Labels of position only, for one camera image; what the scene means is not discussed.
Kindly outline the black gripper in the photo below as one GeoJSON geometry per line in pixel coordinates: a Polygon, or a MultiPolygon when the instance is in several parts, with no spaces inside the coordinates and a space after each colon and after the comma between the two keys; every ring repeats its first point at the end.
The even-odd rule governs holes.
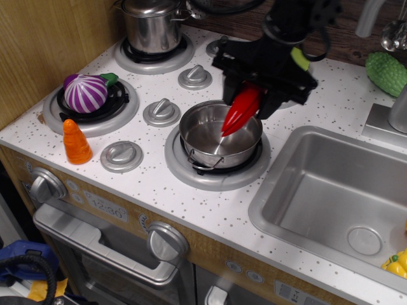
{"type": "Polygon", "coordinates": [[[223,71],[223,102],[232,105],[242,83],[248,81],[266,90],[258,119],[268,119],[283,102],[292,99],[288,79],[291,73],[301,69],[291,58],[292,49],[292,45],[268,36],[255,41],[229,39],[224,50],[230,58],[223,57],[219,51],[212,63],[223,71]]]}

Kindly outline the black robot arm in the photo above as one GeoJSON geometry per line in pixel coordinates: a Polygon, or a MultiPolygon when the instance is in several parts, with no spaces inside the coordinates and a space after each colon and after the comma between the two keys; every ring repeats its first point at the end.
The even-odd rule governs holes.
{"type": "Polygon", "coordinates": [[[293,60],[291,52],[315,31],[329,51],[325,28],[341,11],[339,1],[275,1],[262,21],[261,38],[220,42],[212,64],[225,76],[225,104],[232,105],[245,82],[265,91],[257,111],[259,119],[270,117],[283,102],[304,104],[317,81],[293,60]]]}

